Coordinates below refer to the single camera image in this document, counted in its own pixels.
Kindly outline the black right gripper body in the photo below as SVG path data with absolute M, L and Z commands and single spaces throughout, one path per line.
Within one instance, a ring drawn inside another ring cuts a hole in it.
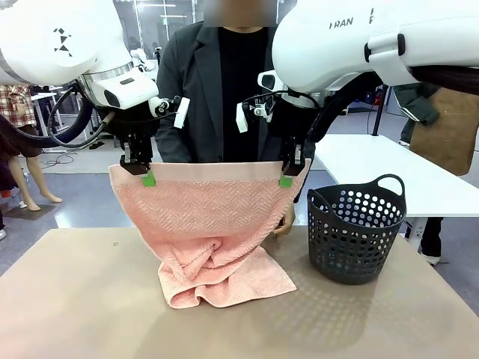
M 313 108 L 274 108 L 269 122 L 269 136 L 305 139 L 316 116 L 317 111 Z

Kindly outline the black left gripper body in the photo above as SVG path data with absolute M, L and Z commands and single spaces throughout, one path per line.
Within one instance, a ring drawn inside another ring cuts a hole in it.
M 127 142 L 150 143 L 159 127 L 158 117 L 140 118 L 120 112 L 108 113 L 108 133 L 118 139 L 120 144 Z

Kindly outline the blazer person left hand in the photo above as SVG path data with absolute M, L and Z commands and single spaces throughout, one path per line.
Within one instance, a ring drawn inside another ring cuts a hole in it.
M 296 220 L 296 213 L 294 205 L 291 205 L 284 213 L 278 226 L 274 229 L 273 233 L 276 236 L 286 236 L 292 229 L 294 221 Z

